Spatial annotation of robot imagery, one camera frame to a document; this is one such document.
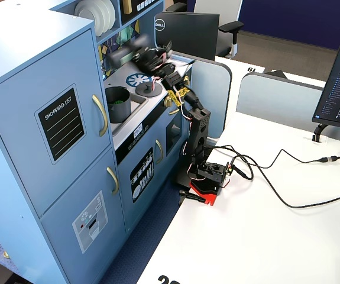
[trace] gray partition panel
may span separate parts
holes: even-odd
[[[190,62],[192,68],[192,89],[202,105],[211,112],[208,137],[219,138],[224,131],[226,112],[232,80],[228,66],[208,59],[175,52],[174,59]]]
[[[278,78],[249,73],[239,90],[237,112],[313,132],[314,111],[323,88]],[[322,135],[340,140],[340,128],[329,126]]]

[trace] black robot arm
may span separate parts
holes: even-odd
[[[141,35],[137,40],[108,55],[108,61],[113,68],[119,68],[128,61],[133,62],[138,69],[150,76],[159,77],[167,91],[172,91],[177,96],[183,115],[191,123],[189,139],[185,153],[187,161],[192,165],[191,172],[204,179],[212,179],[218,184],[225,180],[225,166],[223,172],[216,176],[211,164],[205,162],[205,146],[208,137],[209,120],[211,112],[203,107],[196,94],[186,85],[184,78],[176,71],[174,64],[168,59],[172,55],[171,43],[166,49],[150,49],[146,35]],[[179,91],[185,91],[184,100],[189,103],[191,110],[187,111],[179,98]]]

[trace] blue carpet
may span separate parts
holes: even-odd
[[[179,190],[161,187],[99,284],[136,284],[179,208]]]

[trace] electrical wire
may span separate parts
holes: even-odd
[[[153,81],[151,83],[151,91],[154,91],[156,89],[156,81],[157,80],[160,80],[161,78],[160,77],[153,77]]]
[[[163,58],[162,63],[161,63],[160,65],[158,65],[157,67],[155,67],[153,70],[157,70],[158,68],[161,68],[162,65],[166,63],[166,59],[167,59],[167,54],[166,54],[166,52],[162,53],[160,57]]]
[[[183,147],[183,151],[182,151],[183,156],[187,155],[186,153],[184,153],[184,151],[185,151],[185,149],[186,149],[186,146],[187,146],[187,141],[186,141],[186,144],[184,144],[184,147]]]
[[[307,161],[307,162],[304,162],[304,161],[301,161],[300,159],[292,156],[290,153],[288,153],[287,151],[285,151],[284,149],[281,149],[279,151],[279,153],[277,154],[276,158],[273,160],[273,162],[271,163],[271,165],[267,166],[267,167],[263,167],[263,166],[259,166],[257,164],[251,164],[249,163],[250,166],[255,166],[255,167],[258,167],[260,169],[269,169],[270,167],[272,167],[277,158],[280,156],[281,152],[285,152],[288,156],[290,156],[291,158],[295,159],[296,161],[300,162],[300,163],[303,163],[303,164],[309,164],[309,163],[314,163],[314,162],[319,162],[319,163],[326,163],[326,162],[335,162],[337,160],[340,159],[340,156],[331,156],[331,157],[323,157],[323,158],[320,158],[318,160],[311,160],[311,161]]]
[[[276,191],[275,187],[272,185],[272,183],[270,182],[270,180],[268,179],[268,177],[265,175],[265,173],[263,172],[263,169],[268,169],[269,167],[271,167],[274,162],[276,161],[277,157],[280,155],[281,153],[281,150],[279,152],[279,154],[276,156],[275,160],[272,162],[272,164],[269,166],[269,167],[261,167],[259,166],[259,164],[253,159],[251,158],[250,156],[248,155],[242,155],[242,154],[239,154],[234,148],[233,146],[231,145],[225,145],[225,146],[213,146],[211,147],[213,149],[225,149],[225,150],[228,150],[228,151],[232,151],[236,154],[235,157],[233,157],[232,159],[232,162],[231,164],[234,162],[235,159],[237,158],[240,158],[245,164],[247,164],[247,166],[249,166],[249,168],[251,166],[255,166],[258,168],[258,170],[260,171],[260,173],[263,175],[264,179],[266,180],[266,182],[268,183],[268,185],[270,186],[270,188],[273,190],[273,192],[276,194],[276,196],[278,197],[278,199],[287,207],[289,208],[292,208],[292,209],[302,209],[302,208],[311,208],[311,207],[316,207],[316,206],[321,206],[321,205],[326,205],[326,204],[330,204],[330,203],[333,203],[335,201],[338,201],[340,200],[340,197],[337,197],[337,198],[334,198],[334,199],[330,199],[328,201],[323,201],[323,202],[318,202],[318,203],[314,203],[314,204],[308,204],[308,205],[301,205],[301,206],[294,206],[294,205],[290,205],[288,204],[280,195],[279,193]],[[297,160],[298,162],[301,162],[301,163],[304,163],[304,164],[307,164],[307,163],[312,163],[312,162],[320,162],[320,163],[325,163],[325,159],[328,159],[327,162],[333,162],[333,160],[325,157],[325,158],[321,158],[319,160],[312,160],[312,161],[308,161],[308,162],[303,162],[295,157],[293,157],[291,154],[289,154],[287,151],[285,151],[284,149],[282,149],[285,153],[287,153],[290,157],[294,158],[295,160]]]
[[[188,121],[192,120],[191,118],[187,117],[184,112],[183,112],[183,101],[182,101],[182,98],[180,97],[180,94],[179,94],[179,91],[176,89],[176,87],[174,86],[174,90],[175,90],[175,93],[177,95],[177,98],[179,99],[179,102],[180,102],[180,110],[182,111],[182,115],[184,116],[184,118]]]
[[[227,183],[226,185],[224,185],[224,186],[223,186],[223,187],[221,187],[221,188],[225,188],[225,187],[227,187],[229,183],[230,183],[230,180],[228,181],[228,183]]]
[[[188,170],[187,170],[187,175],[188,175],[188,177],[189,177],[190,179],[196,180],[196,181],[198,181],[198,182],[201,181],[201,180],[205,180],[205,177],[204,177],[203,179],[195,179],[195,178],[193,178],[193,177],[190,177],[190,176],[189,176],[189,170],[191,169],[191,167],[192,167],[192,164],[189,165],[189,168],[188,168]]]
[[[233,146],[231,145],[224,145],[224,146],[208,146],[206,147],[207,149],[225,149],[225,150],[229,150],[234,152],[237,155],[240,155],[237,151],[235,151],[235,149],[233,148]],[[246,160],[245,157],[239,157],[248,167],[249,171],[250,171],[250,176],[245,177],[248,180],[253,180],[254,179],[254,171],[252,169],[251,164],[248,162],[248,160]]]
[[[189,63],[186,63],[186,64],[183,64],[183,65],[180,65],[180,66],[177,66],[177,68],[181,68],[181,67],[185,67],[185,66],[188,66],[187,69],[184,71],[184,74],[182,75],[182,78],[184,79],[184,77],[187,75],[187,72],[189,71],[189,69],[192,67],[192,64],[194,64],[194,60],[192,60],[191,62]]]

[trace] chair armrest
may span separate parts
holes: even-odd
[[[174,5],[169,6],[166,9],[167,12],[187,12],[187,4],[185,3],[176,3]]]
[[[239,22],[239,21],[236,21],[236,22],[229,22],[225,25],[222,25],[220,26],[218,29],[220,31],[222,31],[223,33],[231,33],[231,34],[234,34],[234,33],[237,33],[239,32],[239,30],[244,26],[244,23],[243,22]]]

